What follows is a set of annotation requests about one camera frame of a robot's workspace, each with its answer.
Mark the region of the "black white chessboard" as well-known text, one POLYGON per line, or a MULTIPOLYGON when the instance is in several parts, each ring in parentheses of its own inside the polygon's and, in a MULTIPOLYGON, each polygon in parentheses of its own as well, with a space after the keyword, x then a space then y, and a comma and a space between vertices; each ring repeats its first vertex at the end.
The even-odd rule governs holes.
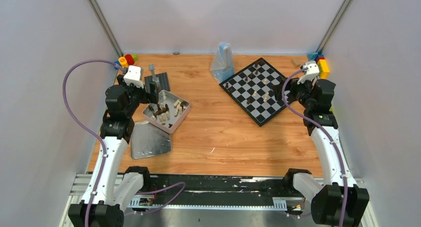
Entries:
POLYGON ((284 78, 264 58, 259 58, 219 86, 261 127, 286 108, 283 101, 275 100, 272 91, 272 86, 280 84, 284 78))

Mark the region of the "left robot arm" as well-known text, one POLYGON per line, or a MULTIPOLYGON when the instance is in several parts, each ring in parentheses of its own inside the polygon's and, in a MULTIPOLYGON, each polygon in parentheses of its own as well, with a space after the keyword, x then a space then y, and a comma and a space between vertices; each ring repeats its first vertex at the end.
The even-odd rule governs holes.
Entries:
POLYGON ((76 123, 100 142, 100 152, 87 190, 82 200, 71 204, 68 210, 68 217, 75 227, 121 227, 125 210, 136 192, 145 194, 151 190, 152 180, 146 167, 131 166, 118 186, 115 181, 135 126, 132 116, 141 103, 152 101, 156 101, 156 96, 145 91, 142 81, 122 82, 109 87, 100 134, 84 126, 65 102, 76 123))

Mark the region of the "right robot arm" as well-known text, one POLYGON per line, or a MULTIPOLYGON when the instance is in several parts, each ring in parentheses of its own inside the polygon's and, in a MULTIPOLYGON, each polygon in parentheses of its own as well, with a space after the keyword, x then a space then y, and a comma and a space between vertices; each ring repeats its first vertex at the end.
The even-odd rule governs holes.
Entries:
POLYGON ((285 174, 284 191, 290 196, 301 193, 310 202, 314 223, 357 227, 369 202, 367 189, 360 188, 348 168, 342 152, 339 126, 331 112, 335 83, 327 79, 299 83, 297 78, 273 85, 277 101, 288 105, 298 101, 308 135, 314 142, 323 169, 323 184, 311 172, 290 168, 285 174))

